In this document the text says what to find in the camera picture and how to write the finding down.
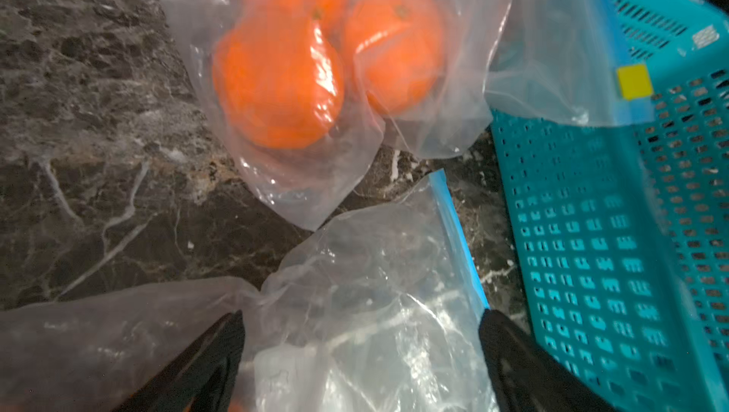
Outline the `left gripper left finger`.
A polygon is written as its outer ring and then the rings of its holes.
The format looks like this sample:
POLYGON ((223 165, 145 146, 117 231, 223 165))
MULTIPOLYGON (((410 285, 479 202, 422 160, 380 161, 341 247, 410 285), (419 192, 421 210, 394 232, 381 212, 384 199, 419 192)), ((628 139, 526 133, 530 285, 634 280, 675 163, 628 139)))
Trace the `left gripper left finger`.
POLYGON ((233 393, 245 343, 241 311, 227 313, 117 411, 234 411, 233 393))

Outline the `far bag orange right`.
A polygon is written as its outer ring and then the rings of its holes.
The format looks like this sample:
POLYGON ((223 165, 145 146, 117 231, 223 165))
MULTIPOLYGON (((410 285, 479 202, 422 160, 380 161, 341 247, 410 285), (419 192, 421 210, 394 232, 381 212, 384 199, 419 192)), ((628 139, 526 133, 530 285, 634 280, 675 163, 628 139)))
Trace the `far bag orange right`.
POLYGON ((445 36, 435 0, 357 0, 343 34, 350 85, 382 116, 414 108, 443 74, 445 36))

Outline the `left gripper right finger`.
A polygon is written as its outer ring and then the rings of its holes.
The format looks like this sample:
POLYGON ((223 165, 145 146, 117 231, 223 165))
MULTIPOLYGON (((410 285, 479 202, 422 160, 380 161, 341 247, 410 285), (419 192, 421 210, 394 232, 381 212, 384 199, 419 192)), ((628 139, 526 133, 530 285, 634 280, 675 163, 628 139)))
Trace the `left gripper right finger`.
POLYGON ((504 313, 486 309, 478 337, 501 411, 612 411, 504 313))

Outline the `clear zip-top bag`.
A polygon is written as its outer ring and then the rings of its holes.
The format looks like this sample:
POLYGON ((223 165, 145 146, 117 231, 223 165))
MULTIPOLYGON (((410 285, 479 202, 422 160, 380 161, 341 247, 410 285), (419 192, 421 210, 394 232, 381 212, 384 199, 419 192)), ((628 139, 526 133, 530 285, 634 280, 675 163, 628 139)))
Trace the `clear zip-top bag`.
POLYGON ((161 0, 251 192, 316 230, 389 145, 459 157, 495 112, 650 122, 611 0, 161 0))
POLYGON ((241 311, 234 411, 495 411, 488 307, 438 171, 332 218, 260 287, 216 277, 5 311, 1 407, 116 410, 241 311))

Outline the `teal plastic basket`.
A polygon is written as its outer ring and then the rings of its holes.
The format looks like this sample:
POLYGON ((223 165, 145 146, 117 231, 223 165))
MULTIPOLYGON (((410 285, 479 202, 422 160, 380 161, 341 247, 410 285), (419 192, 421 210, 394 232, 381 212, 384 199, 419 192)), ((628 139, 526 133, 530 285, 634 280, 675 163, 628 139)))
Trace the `teal plastic basket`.
POLYGON ((486 100, 537 342, 621 410, 727 410, 726 15, 512 0, 486 100))

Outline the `far bag orange bottom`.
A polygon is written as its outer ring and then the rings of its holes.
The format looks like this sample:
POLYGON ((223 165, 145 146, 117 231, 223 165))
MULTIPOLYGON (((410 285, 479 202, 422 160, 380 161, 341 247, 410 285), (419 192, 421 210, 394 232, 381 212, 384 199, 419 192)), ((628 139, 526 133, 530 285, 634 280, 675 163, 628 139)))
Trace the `far bag orange bottom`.
POLYGON ((302 149, 336 125, 345 72, 320 21, 257 11, 216 43, 216 95, 229 124, 253 144, 302 149))

